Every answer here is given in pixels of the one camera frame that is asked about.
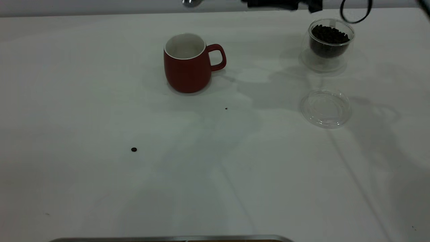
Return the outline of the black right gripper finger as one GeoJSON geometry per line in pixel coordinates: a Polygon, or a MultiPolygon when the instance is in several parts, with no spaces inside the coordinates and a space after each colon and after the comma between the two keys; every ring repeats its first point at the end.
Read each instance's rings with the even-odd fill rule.
{"type": "Polygon", "coordinates": [[[242,0],[248,8],[275,8],[297,10],[299,0],[242,0]]]}

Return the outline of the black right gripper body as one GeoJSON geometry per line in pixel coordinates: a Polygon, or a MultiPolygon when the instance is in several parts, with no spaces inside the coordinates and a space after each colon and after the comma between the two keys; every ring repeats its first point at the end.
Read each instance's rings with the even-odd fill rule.
{"type": "Polygon", "coordinates": [[[308,6],[308,11],[310,13],[323,10],[323,0],[304,0],[304,3],[308,6]]]}

